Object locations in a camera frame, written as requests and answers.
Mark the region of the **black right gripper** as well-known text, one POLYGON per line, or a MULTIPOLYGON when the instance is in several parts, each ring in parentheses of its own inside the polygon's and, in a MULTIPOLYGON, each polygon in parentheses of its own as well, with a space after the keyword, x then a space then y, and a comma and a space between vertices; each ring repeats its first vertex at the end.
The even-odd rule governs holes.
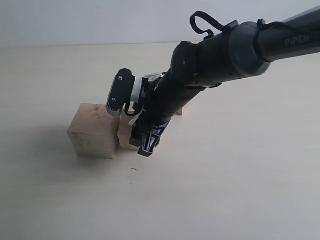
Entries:
POLYGON ((136 78, 132 90, 135 117, 129 144, 139 147, 138 154, 150 157, 174 113, 169 112, 172 73, 163 72, 136 78))

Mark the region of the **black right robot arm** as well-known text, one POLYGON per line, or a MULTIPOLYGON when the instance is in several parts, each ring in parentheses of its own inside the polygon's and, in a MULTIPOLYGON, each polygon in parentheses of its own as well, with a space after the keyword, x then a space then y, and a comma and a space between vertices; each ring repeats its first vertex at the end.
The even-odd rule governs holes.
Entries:
POLYGON ((319 7, 284 21, 267 23, 259 19, 227 25, 197 11, 190 17, 190 24, 202 34, 196 17, 206 20, 219 34, 208 30, 199 43, 182 41, 172 54, 168 71, 143 79, 142 106, 131 121, 130 137, 141 156, 153 154, 171 118, 204 90, 260 76, 275 61, 320 51, 319 7))

